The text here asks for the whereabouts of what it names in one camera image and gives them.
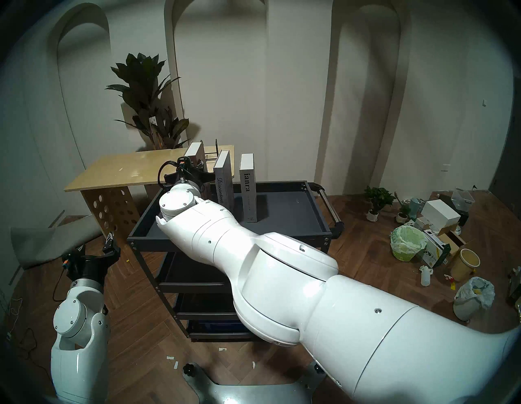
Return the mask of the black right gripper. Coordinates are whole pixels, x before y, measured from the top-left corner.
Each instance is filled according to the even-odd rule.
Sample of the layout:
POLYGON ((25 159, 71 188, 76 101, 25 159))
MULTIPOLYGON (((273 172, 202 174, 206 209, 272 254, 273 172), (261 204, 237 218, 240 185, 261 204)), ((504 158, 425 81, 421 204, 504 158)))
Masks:
POLYGON ((215 182, 215 173, 207 172, 206 163, 198 159, 196 164, 190 157, 180 157, 177 160, 177 174, 179 178, 192 181, 200 192, 204 192, 206 184, 215 182))

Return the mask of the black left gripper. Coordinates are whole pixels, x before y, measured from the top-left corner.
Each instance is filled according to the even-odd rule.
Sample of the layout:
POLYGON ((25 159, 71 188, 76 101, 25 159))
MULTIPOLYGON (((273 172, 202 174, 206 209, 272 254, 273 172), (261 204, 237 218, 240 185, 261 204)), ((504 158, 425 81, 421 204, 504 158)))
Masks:
POLYGON ((104 285, 108 269, 119 260, 121 255, 114 232, 108 233, 103 252, 101 256, 86 255, 85 244, 67 251, 62 255, 62 265, 67 270, 67 277, 71 281, 89 279, 104 285))

